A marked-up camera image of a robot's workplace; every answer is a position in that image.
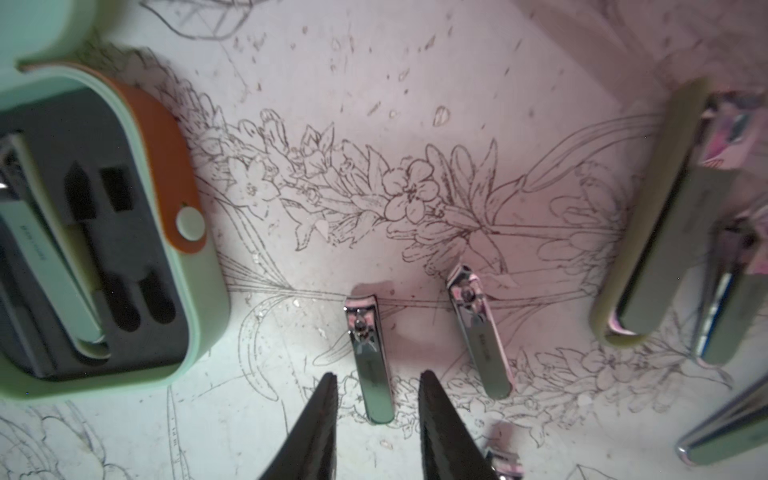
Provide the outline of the small silver nail clipper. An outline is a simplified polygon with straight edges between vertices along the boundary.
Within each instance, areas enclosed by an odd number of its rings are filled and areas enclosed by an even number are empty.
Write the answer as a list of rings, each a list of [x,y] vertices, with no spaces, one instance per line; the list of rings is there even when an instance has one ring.
[[[377,297],[348,297],[343,311],[367,419],[388,424],[395,408]]]

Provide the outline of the green nail clipper case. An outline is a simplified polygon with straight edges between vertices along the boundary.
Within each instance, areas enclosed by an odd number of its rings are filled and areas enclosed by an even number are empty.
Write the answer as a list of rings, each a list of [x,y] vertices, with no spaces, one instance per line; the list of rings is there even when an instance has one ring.
[[[163,386],[224,333],[230,302],[187,142],[142,88],[74,59],[102,1],[1,5],[1,138],[20,133],[83,234],[110,357],[78,353],[1,219],[1,396],[50,401]]]

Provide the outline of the slanted small nail clipper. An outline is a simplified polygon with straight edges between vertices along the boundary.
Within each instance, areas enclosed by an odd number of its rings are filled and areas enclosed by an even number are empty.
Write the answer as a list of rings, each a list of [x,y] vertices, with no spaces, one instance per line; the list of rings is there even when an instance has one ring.
[[[494,400],[508,398],[513,377],[479,276],[459,262],[446,288],[486,395]]]

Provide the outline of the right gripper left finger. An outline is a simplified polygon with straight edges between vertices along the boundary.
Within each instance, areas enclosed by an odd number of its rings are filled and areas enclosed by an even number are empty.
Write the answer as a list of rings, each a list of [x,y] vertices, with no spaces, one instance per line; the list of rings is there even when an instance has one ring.
[[[337,376],[326,373],[261,479],[334,479],[337,419]]]

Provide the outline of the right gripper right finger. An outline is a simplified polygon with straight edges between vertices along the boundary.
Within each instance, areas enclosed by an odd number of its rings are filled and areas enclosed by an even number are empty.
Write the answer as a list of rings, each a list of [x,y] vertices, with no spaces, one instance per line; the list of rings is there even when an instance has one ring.
[[[418,392],[424,479],[497,479],[432,370]]]

